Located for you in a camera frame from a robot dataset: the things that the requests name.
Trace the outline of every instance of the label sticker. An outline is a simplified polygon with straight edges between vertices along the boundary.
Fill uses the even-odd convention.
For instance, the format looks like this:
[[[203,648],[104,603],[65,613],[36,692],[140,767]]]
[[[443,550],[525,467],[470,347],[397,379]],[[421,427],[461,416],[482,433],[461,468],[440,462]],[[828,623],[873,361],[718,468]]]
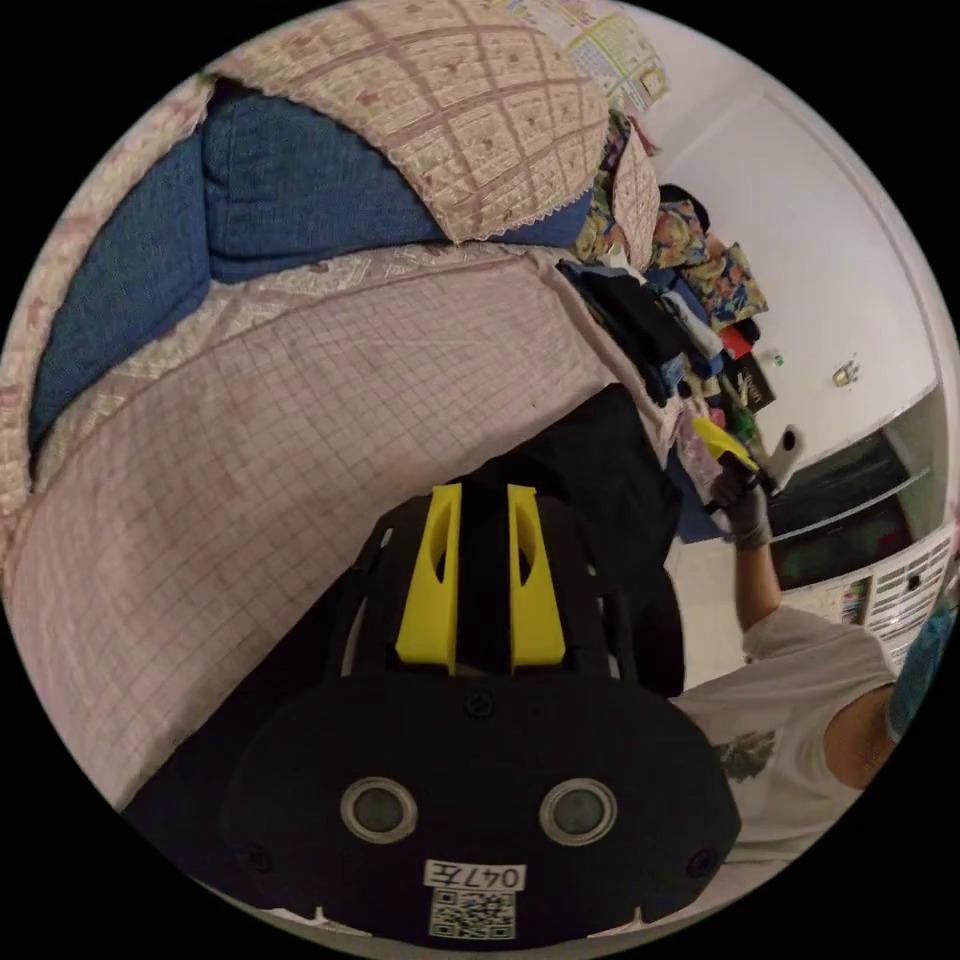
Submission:
[[[488,893],[519,893],[527,882],[526,864],[494,866],[488,863],[454,863],[427,860],[423,884],[439,890],[482,890]]]
[[[517,936],[516,894],[434,890],[430,935],[454,940],[513,940]]]

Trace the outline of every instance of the white wall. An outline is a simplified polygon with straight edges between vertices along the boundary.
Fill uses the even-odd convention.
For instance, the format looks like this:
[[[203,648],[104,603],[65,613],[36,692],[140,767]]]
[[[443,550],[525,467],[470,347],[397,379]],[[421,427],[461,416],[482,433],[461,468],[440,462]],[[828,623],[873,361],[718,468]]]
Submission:
[[[749,61],[658,15],[633,15],[671,81],[644,116],[663,149],[658,176],[693,192],[718,235],[742,244],[770,303],[756,350],[777,397],[758,417],[767,445],[793,423],[807,439],[802,463],[819,459],[909,407],[938,376],[945,393],[952,378],[956,424],[960,355],[944,343],[942,298],[862,161]],[[837,388],[834,370],[854,355],[859,382]],[[940,470],[960,474],[956,452],[940,446]]]

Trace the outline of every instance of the pile of clothes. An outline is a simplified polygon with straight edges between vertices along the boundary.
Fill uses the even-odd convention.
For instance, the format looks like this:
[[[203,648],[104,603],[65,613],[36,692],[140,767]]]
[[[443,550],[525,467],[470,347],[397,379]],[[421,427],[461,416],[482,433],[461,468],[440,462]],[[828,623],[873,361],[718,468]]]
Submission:
[[[653,255],[642,273],[613,244],[591,258],[561,260],[597,322],[665,406],[679,394],[744,441],[756,436],[742,363],[760,339],[756,316],[768,309],[739,244],[710,231],[705,207],[680,187],[660,187]]]

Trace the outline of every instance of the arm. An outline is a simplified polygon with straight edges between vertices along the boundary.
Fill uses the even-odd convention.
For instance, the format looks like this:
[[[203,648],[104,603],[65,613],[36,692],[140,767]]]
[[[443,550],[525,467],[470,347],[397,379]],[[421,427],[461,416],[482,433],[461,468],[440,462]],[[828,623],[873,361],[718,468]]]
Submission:
[[[740,479],[727,471],[714,482],[711,493],[729,518],[736,543],[737,619],[746,632],[783,602],[770,553],[767,498],[759,486],[744,491]]]
[[[783,602],[769,544],[754,550],[737,549],[734,590],[740,629],[747,632]]]

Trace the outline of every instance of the screw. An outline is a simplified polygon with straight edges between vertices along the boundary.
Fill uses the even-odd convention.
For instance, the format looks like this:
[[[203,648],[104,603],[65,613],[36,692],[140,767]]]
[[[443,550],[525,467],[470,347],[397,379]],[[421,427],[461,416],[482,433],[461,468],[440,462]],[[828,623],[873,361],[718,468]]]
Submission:
[[[687,876],[694,880],[707,876],[717,868],[720,862],[720,854],[709,847],[706,850],[697,851],[687,864]]]
[[[467,697],[467,714],[484,720],[493,713],[493,697],[489,693],[475,692]]]

